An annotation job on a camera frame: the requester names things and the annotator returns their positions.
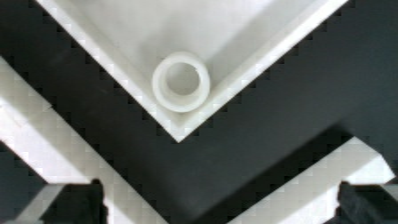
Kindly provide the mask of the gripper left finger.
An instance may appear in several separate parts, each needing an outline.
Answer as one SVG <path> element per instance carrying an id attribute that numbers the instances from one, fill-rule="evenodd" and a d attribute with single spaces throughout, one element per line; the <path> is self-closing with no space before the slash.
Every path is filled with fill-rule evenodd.
<path id="1" fill-rule="evenodd" d="M 106 224 L 101 181 L 47 184 L 19 214 L 0 224 Z"/>

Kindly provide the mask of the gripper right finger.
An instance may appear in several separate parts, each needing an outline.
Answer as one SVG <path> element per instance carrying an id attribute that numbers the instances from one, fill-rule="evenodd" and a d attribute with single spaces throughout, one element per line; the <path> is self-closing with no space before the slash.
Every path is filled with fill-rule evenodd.
<path id="1" fill-rule="evenodd" d="M 339 184 L 341 217 L 349 224 L 398 224 L 398 198 L 378 184 Z"/>

